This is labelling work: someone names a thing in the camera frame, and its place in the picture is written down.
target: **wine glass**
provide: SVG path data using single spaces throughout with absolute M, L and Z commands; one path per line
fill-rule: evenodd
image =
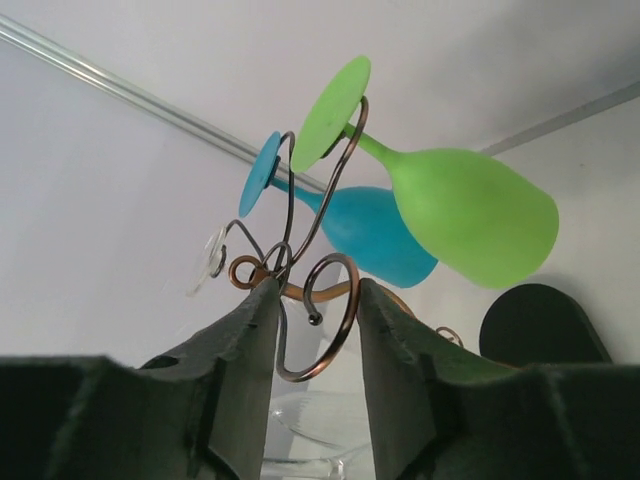
M 371 444 L 367 444 L 323 458 L 265 458 L 260 473 L 323 480 L 371 480 L 375 478 L 373 450 Z
M 364 393 L 293 392 L 271 400 L 269 415 L 294 434 L 333 449 L 370 443 Z
M 240 198 L 241 218 L 249 214 L 268 186 L 289 192 L 289 184 L 275 177 L 281 139 L 274 132 L 256 157 Z M 320 209 L 323 194 L 300 187 L 294 188 L 294 194 L 315 213 Z M 331 245 L 353 258 L 358 268 L 399 288 L 422 282 L 438 263 L 405 226 L 391 190 L 378 187 L 336 190 L 321 226 Z
M 298 437 L 337 450 L 314 459 L 265 458 L 263 475 L 297 478 L 375 478 L 363 393 L 294 392 L 271 400 L 270 416 Z
M 359 56 L 333 78 L 307 116 L 291 159 L 304 172 L 342 134 L 362 102 L 371 62 Z M 438 148 L 398 152 L 361 132 L 359 147 L 389 173 L 402 220 L 417 242 L 472 282 L 503 288 L 535 272 L 555 243 L 554 200 L 503 163 Z
M 217 277 L 224 270 L 227 258 L 227 248 L 224 244 L 226 238 L 226 227 L 220 227 L 207 241 L 196 259 L 192 281 L 187 288 L 188 297 L 195 297 L 207 279 Z

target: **white ceiling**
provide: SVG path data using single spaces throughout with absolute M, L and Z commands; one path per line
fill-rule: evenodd
M 361 53 L 368 132 L 400 150 L 487 147 L 640 79 L 638 0 L 0 0 L 0 13 L 256 147 L 297 131 Z M 362 152 L 353 163 L 348 183 L 387 183 Z

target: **green wine glass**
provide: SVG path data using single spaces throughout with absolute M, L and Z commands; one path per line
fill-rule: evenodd
M 329 83 L 297 137 L 291 167 L 304 172 L 341 135 L 386 168 L 400 215 L 422 247 L 487 288 L 505 288 L 534 273 L 555 243 L 559 216 L 547 193 L 505 164 L 456 148 L 399 152 L 349 121 L 364 91 L 371 62 L 360 56 Z

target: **clear wine glass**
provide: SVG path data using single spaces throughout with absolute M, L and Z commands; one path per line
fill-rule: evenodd
M 289 393 L 271 401 L 270 415 L 294 434 L 330 448 L 371 442 L 364 393 Z
M 192 280 L 187 288 L 188 297 L 195 297 L 210 277 L 217 277 L 224 270 L 227 258 L 227 248 L 224 245 L 226 238 L 226 227 L 220 227 L 209 237 L 196 259 Z
M 324 458 L 265 458 L 261 474 L 324 480 L 371 480 L 375 478 L 373 451 L 371 444 L 366 444 Z

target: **curtain rod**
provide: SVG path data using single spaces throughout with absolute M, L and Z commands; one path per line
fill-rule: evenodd
M 0 15 L 0 39 L 130 105 L 151 113 L 243 162 L 250 165 L 255 162 L 258 150 L 251 145 L 164 102 L 4 15 Z M 277 176 L 288 180 L 288 174 L 288 167 L 284 162 L 281 162 L 278 166 Z M 322 182 L 308 175 L 296 175 L 296 182 L 314 192 L 322 193 L 326 188 Z

